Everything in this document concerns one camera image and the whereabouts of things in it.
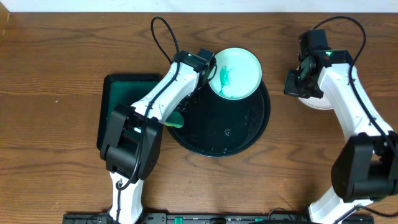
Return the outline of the round black serving tray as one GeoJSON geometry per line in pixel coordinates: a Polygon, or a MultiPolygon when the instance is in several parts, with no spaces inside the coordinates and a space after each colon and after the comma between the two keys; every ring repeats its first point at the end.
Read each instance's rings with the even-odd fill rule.
{"type": "Polygon", "coordinates": [[[224,99],[206,86],[200,92],[200,104],[182,113],[184,125],[167,130],[189,151],[226,157],[245,151],[259,140],[270,113],[271,101],[263,82],[242,100],[224,99]]]}

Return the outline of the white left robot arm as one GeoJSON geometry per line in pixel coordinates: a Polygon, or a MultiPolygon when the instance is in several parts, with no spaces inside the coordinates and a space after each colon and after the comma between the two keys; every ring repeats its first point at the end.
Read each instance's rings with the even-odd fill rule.
{"type": "Polygon", "coordinates": [[[163,127],[178,106],[186,105],[216,69],[215,53],[200,49],[177,52],[166,76],[139,101],[118,104],[107,118],[100,144],[113,181],[113,204],[108,223],[137,223],[142,216],[144,180],[160,154],[163,127]]]}

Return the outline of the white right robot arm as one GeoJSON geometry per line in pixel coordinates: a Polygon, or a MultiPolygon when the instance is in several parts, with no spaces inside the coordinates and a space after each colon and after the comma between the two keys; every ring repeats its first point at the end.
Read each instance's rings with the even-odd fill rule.
{"type": "Polygon", "coordinates": [[[341,223],[359,207],[397,194],[397,133],[373,107],[347,50],[331,49],[322,29],[304,32],[299,44],[300,66],[288,71],[284,94],[328,100],[346,141],[331,187],[310,204],[308,218],[341,223]]]}

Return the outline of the dark green rectangular water tray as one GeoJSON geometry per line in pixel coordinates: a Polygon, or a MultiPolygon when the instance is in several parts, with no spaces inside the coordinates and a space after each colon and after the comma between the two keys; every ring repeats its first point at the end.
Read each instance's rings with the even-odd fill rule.
{"type": "Polygon", "coordinates": [[[108,119],[119,104],[130,106],[162,79],[159,73],[114,73],[104,78],[96,147],[101,150],[108,119]]]}

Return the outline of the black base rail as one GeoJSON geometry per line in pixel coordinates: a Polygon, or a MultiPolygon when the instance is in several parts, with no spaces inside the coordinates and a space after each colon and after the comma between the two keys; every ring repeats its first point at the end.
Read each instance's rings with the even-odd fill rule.
{"type": "MultiPolygon", "coordinates": [[[[138,222],[141,224],[240,224],[240,223],[309,223],[304,215],[274,213],[270,216],[239,215],[167,215],[165,213],[147,213],[138,222]]],[[[65,214],[63,224],[107,224],[112,223],[105,213],[97,215],[65,214]]]]}

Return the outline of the pale green plate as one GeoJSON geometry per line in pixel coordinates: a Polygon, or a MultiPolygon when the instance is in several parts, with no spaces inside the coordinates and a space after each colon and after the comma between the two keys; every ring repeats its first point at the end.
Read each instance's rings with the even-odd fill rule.
{"type": "Polygon", "coordinates": [[[210,88],[227,100],[247,98],[259,87],[262,68],[257,57],[242,48],[228,48],[215,55],[217,70],[210,88]]]}

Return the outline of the white plate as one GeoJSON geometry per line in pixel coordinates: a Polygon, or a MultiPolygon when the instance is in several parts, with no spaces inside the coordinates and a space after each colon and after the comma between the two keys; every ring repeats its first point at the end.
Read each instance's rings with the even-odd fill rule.
{"type": "Polygon", "coordinates": [[[322,98],[299,98],[299,100],[306,106],[316,109],[316,110],[332,110],[333,106],[331,105],[329,99],[326,95],[323,95],[322,98]]]}

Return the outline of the green scrubbing sponge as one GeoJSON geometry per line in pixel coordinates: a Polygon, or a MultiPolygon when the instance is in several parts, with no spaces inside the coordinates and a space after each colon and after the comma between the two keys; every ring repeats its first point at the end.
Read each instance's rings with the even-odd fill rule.
{"type": "Polygon", "coordinates": [[[173,111],[164,123],[168,127],[172,128],[182,128],[184,125],[184,118],[178,111],[173,111]]]}

